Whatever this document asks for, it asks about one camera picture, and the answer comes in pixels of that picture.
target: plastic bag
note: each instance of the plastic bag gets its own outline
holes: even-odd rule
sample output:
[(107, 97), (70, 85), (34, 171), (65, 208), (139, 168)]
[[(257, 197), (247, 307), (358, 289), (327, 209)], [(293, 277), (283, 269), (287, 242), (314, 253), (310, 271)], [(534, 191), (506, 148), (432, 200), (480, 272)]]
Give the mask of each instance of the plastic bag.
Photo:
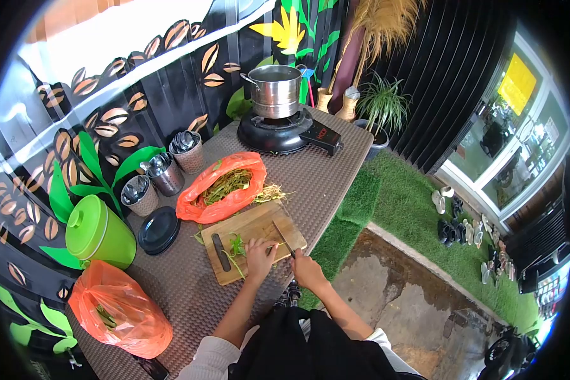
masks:
[[(76, 280), (68, 303), (80, 325), (93, 338), (133, 355), (156, 358), (173, 338), (171, 324), (139, 284), (101, 260), (92, 260)], [(100, 305), (116, 327), (105, 325), (97, 310)]]
[[(251, 171), (249, 187), (240, 188), (212, 205), (192, 205), (194, 200), (222, 175), (235, 169)], [(266, 167), (258, 153), (239, 152), (222, 158), (210, 165), (177, 198), (175, 214), (182, 220), (193, 220), (200, 224), (215, 223), (249, 205), (262, 192), (266, 179)]]

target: yellow sign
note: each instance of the yellow sign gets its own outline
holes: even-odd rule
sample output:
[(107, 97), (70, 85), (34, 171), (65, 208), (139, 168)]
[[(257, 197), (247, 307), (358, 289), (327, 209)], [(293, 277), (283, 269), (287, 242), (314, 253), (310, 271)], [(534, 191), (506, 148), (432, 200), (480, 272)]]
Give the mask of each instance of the yellow sign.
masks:
[(534, 78), (528, 67), (523, 64), (522, 59), (513, 53), (513, 58), (511, 58), (503, 82), (498, 88), (498, 93), (517, 116), (522, 114), (523, 108), (530, 99), (535, 85), (536, 78)]

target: brown table mat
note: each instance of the brown table mat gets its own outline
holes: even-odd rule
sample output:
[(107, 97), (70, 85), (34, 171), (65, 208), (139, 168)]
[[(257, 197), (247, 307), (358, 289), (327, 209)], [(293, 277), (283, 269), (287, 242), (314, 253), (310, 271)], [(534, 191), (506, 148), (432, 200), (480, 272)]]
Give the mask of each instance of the brown table mat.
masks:
[[(294, 222), (306, 238), (310, 254), (334, 216), (361, 167), (373, 137), (365, 130), (327, 113), (310, 109), (313, 118), (342, 135), (344, 145), (334, 157), (314, 146), (285, 156), (262, 155), (267, 180), (281, 184), (283, 191), (295, 192), (286, 204)], [(205, 168), (224, 156), (246, 149), (236, 137), (238, 122), (232, 122), (203, 144)], [(189, 186), (196, 175), (185, 175)], [(177, 196), (161, 197), (161, 206), (173, 206)], [(137, 233), (143, 219), (131, 215), (128, 221)], [(182, 225), (173, 245), (164, 253), (150, 256), (137, 246), (135, 260), (126, 272), (162, 308), (173, 326), (173, 340), (158, 360), (177, 377), (192, 360), (200, 340), (217, 327), (243, 281), (220, 286), (205, 247), (192, 235), (198, 226)], [(289, 260), (270, 271), (258, 291), (251, 318), (257, 321), (281, 295), (292, 278)], [(66, 314), (74, 336), (100, 379), (150, 379), (139, 364), (116, 346), (100, 343), (84, 331), (68, 307)]]

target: motorcycle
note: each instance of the motorcycle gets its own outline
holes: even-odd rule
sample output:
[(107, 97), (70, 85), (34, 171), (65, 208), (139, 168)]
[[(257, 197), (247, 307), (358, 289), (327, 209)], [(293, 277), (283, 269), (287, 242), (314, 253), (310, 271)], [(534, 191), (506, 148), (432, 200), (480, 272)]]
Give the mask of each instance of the motorcycle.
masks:
[(490, 346), (484, 357), (484, 368), (477, 380), (506, 380), (526, 369), (536, 355), (537, 344), (517, 327), (505, 330)]

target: white sleeve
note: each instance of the white sleeve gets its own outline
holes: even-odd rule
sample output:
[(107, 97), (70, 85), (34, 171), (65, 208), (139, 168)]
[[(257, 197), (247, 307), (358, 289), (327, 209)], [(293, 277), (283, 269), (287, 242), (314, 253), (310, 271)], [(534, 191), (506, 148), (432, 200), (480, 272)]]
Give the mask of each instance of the white sleeve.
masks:
[(221, 380), (228, 378), (228, 366), (241, 352), (228, 340), (206, 336), (200, 341), (192, 362), (182, 369), (176, 380)]
[(393, 366), (395, 372), (407, 372), (414, 375), (420, 375), (415, 369), (411, 368), (391, 349), (391, 342), (388, 341), (387, 335), (381, 328), (377, 328), (372, 335), (365, 340), (372, 340), (380, 345), (382, 351), (386, 355), (388, 362)]

